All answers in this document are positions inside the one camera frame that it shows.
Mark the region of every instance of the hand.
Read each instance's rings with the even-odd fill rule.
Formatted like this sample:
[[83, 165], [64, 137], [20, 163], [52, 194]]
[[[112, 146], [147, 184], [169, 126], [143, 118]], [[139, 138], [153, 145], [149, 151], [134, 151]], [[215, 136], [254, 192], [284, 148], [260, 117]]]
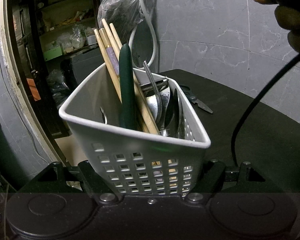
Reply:
[[[272, 0], [255, 0], [261, 4], [273, 4]], [[300, 12], [295, 9], [279, 5], [274, 15], [281, 28], [291, 30], [288, 33], [288, 42], [296, 51], [300, 52]]]

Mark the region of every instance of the scissors blade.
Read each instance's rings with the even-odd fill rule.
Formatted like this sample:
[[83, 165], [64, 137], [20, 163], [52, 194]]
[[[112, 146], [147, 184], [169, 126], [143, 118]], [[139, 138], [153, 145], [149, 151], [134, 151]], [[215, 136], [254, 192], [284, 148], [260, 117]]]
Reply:
[[213, 111], [205, 103], [203, 103], [199, 99], [195, 100], [194, 102], [197, 103], [198, 107], [201, 108], [202, 110], [208, 112], [209, 114], [213, 113]]

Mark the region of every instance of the gray marble tile wall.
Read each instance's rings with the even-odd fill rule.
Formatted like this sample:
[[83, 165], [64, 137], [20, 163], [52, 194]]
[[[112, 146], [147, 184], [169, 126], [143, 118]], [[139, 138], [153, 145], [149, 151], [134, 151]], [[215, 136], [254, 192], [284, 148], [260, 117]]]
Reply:
[[[255, 97], [296, 55], [275, 7], [253, 0], [157, 0], [159, 71], [183, 69]], [[151, 43], [146, 48], [151, 51]], [[300, 123], [300, 65], [262, 101]]]
[[[7, 80], [1, 50], [0, 61], [4, 69], [4, 80], [0, 72], [0, 171], [14, 187], [20, 188], [46, 167], [47, 163], [35, 153], [31, 137], [11, 100], [12, 97], [16, 103]], [[34, 136], [33, 138], [38, 153], [48, 161], [41, 145]]]

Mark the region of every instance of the screw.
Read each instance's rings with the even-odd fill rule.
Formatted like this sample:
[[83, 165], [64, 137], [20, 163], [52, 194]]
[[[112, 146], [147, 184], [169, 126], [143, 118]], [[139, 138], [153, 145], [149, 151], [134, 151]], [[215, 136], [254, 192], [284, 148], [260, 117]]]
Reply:
[[112, 194], [112, 193], [103, 193], [100, 196], [100, 200], [103, 202], [111, 202], [111, 201], [114, 201], [115, 198], [116, 198], [115, 194]]
[[156, 203], [157, 202], [157, 200], [156, 199], [154, 199], [154, 198], [149, 198], [148, 199], [148, 203], [151, 205], [151, 204], [154, 204], [154, 203]]
[[187, 198], [190, 200], [190, 201], [200, 201], [203, 199], [203, 196], [202, 194], [200, 193], [189, 193], [187, 195]]

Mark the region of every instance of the tabletop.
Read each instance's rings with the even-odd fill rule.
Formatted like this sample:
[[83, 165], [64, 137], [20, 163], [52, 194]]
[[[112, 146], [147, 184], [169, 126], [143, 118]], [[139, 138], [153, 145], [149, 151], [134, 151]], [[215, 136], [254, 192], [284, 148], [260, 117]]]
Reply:
[[[205, 158], [233, 165], [232, 132], [252, 98], [184, 70], [160, 74], [188, 85], [211, 108], [213, 115], [193, 106], [211, 139]], [[300, 192], [300, 124], [286, 115], [259, 103], [238, 134], [236, 154], [238, 163], [251, 162], [283, 190]]]

